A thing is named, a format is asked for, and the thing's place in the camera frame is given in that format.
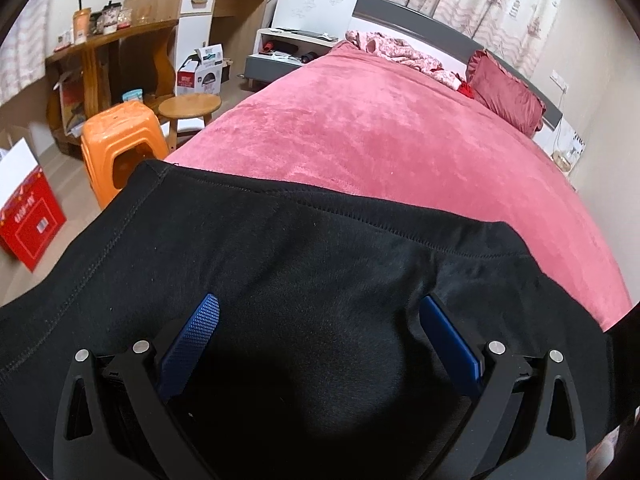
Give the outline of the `black pants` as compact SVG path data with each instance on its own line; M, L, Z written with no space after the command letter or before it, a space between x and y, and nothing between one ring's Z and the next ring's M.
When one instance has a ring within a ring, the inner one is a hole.
M608 431L608 338L507 224L144 162L1 310L1 415L42 472L74 354L123 352L209 295L219 324L170 412L215 478L420 474L468 406L421 330L431 295L486 340L561 351L587 442Z

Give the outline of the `red gift bag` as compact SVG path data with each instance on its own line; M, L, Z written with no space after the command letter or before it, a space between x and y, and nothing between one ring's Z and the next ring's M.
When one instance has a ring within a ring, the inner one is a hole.
M1 248L33 271L65 222L26 140L1 151Z

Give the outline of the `orange plastic stool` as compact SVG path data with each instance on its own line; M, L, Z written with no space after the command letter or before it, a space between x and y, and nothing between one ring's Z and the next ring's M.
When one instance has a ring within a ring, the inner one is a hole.
M139 101L118 104L82 125L81 151L99 206L104 209L143 159L168 156L153 111Z

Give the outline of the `far white bedside cabinet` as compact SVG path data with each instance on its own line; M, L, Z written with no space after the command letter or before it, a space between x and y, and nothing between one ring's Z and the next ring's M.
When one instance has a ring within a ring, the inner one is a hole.
M564 117L554 128L551 128L548 122L544 122L542 128L533 136L533 141L565 177L568 177L578 164L586 147L585 141Z

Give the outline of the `round wooden stool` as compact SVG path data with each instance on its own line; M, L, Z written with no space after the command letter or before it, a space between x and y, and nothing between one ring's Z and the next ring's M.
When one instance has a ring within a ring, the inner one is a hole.
M219 110L222 101L220 96L208 93L190 93L174 96L160 103L160 116L169 122L168 150L173 152L178 143L178 122L181 119L202 118L208 125L213 118L213 112Z

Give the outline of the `wooden desk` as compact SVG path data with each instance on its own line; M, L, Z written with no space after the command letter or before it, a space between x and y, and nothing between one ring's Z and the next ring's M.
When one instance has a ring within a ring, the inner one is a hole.
M130 89L140 88L152 110L176 92L174 47L180 0L126 0L132 24L46 58L52 82L76 79L76 103L87 118L106 110ZM208 44L224 51L224 83L242 76L262 26L267 0L215 0Z

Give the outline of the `white cardboard appliance box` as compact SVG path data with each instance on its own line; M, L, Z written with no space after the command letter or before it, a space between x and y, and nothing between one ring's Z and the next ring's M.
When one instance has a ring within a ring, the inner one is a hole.
M176 95L220 92L224 51L221 44L195 49L176 73Z

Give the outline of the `dark red ruffled pillow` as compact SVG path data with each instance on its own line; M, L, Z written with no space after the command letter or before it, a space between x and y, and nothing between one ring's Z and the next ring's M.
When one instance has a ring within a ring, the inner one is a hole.
M546 104L487 51L476 50L471 55L465 79L474 99L529 139L541 129Z

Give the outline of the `pink velvet bed blanket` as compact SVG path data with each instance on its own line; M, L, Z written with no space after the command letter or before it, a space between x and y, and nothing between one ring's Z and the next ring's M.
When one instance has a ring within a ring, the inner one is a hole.
M346 42L232 107L169 161L506 222L603 328L632 307L596 222L537 144L461 93Z

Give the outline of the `white drawer cabinet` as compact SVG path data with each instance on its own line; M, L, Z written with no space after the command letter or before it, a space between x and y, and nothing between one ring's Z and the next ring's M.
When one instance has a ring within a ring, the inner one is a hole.
M175 70L195 49L206 47L215 0L180 0L174 47Z

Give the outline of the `drink cup with straw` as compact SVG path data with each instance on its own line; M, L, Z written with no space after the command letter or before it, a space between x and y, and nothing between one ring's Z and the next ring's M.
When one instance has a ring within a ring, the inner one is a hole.
M82 0L78 0L78 9L73 15L74 44L84 44L90 32L91 9L84 6Z

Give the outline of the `grey bed headboard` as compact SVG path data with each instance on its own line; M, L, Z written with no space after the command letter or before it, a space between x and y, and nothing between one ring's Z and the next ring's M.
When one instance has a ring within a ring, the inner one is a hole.
M465 76L469 58L476 50L490 53L509 73L528 85L544 104L542 123L554 128L563 113L534 84L495 53L461 32L418 11L390 0L357 0L348 27L362 32L380 32L389 37L404 38L416 50L430 47L446 70Z

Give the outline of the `floral pink crumpled cloth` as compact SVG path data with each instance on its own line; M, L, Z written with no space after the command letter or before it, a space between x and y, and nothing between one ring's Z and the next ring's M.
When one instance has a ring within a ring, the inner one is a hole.
M417 70L454 91L460 91L465 85L460 76L446 70L437 58L416 50L406 40L360 30L348 30L345 39L363 52Z

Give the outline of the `white bedside cabinet floral decal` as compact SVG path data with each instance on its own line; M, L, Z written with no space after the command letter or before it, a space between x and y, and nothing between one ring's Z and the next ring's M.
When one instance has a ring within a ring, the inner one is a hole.
M342 39L357 0L277 0L271 26Z

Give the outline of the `wall socket plate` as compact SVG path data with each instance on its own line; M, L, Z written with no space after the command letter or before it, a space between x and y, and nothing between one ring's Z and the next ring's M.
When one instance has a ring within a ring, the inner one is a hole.
M568 83L565 79L556 71L552 70L550 74L550 79L554 82L554 84L563 92L566 93L568 90Z

